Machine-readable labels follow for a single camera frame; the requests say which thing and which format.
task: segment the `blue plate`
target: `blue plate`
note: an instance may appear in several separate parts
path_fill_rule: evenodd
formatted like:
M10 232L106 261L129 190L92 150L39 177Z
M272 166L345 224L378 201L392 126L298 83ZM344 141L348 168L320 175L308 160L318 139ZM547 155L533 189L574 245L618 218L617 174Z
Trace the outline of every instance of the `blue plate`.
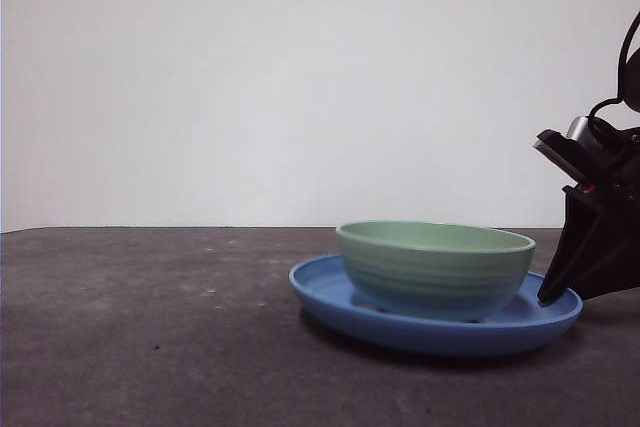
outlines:
M542 279L529 272L513 300L481 322L452 322L377 310L356 292L339 254L309 259L289 273L305 309L330 327L393 349L457 357L526 352L564 334L580 315L582 300L567 290L542 307L536 297Z

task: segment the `green bowl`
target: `green bowl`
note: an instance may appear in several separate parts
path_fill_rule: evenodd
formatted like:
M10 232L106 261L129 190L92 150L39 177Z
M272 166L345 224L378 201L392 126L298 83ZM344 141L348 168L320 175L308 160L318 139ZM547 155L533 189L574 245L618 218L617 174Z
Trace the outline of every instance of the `green bowl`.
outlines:
M336 229L349 279L382 310L474 321L517 293L536 243L497 229L376 221Z

